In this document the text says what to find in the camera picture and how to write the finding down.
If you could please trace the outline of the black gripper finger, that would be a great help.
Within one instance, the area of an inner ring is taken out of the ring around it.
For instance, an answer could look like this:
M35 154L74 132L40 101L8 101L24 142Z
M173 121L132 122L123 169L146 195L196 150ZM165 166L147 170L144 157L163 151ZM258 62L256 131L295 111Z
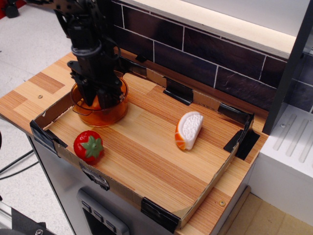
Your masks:
M78 90L87 105L92 105L97 95L96 84L94 82L79 82L77 83Z
M120 88L104 87L97 91L98 102L101 109L108 109L121 103L125 94Z

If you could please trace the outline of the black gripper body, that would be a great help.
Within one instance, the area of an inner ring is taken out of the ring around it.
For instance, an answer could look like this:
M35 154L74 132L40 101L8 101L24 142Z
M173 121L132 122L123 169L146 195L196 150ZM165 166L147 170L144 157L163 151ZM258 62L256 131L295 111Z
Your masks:
M69 62L72 77L81 92L107 90L120 92L122 83L114 73L120 57L120 49L114 52L117 44L113 40L72 40L71 51L77 60Z

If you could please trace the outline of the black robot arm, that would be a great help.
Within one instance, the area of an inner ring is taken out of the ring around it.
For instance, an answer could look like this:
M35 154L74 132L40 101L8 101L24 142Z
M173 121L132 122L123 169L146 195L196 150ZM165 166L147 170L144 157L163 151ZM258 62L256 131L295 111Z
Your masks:
M68 62L71 77L88 106L98 99L101 109L121 103L122 82L114 68L121 52L112 39L109 0L30 0L29 4L52 9L71 40L76 61Z

